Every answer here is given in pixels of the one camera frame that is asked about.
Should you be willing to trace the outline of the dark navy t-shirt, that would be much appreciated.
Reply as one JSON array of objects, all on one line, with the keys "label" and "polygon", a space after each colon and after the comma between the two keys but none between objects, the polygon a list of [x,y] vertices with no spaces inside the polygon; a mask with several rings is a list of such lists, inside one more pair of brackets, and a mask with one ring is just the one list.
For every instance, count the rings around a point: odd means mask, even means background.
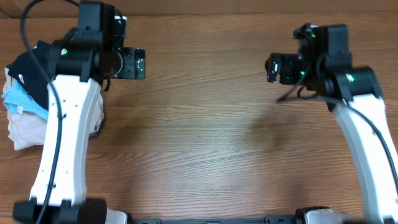
[{"label": "dark navy t-shirt", "polygon": [[8,75],[15,78],[25,91],[44,109],[49,107],[47,84],[28,52],[20,54],[6,66]]}]

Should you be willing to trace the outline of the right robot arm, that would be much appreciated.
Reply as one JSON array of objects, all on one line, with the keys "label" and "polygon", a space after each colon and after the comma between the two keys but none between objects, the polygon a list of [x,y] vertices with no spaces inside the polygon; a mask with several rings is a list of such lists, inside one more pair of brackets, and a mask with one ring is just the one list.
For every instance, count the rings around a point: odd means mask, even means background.
[{"label": "right robot arm", "polygon": [[293,31],[297,54],[271,53],[267,81],[313,91],[333,113],[357,171],[364,217],[360,223],[397,223],[397,151],[374,70],[354,67],[345,24],[304,24]]}]

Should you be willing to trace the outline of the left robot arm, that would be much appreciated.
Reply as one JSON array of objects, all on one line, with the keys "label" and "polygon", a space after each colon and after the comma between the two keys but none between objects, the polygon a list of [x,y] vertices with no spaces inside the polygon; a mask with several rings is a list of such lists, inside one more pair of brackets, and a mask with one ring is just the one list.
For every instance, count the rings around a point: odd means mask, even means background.
[{"label": "left robot arm", "polygon": [[143,80],[144,49],[124,46],[127,18],[110,4],[78,3],[77,30],[56,40],[39,72],[47,82],[49,116],[42,158],[29,199],[14,204],[21,223],[132,223],[130,213],[86,196],[89,127],[104,80]]}]

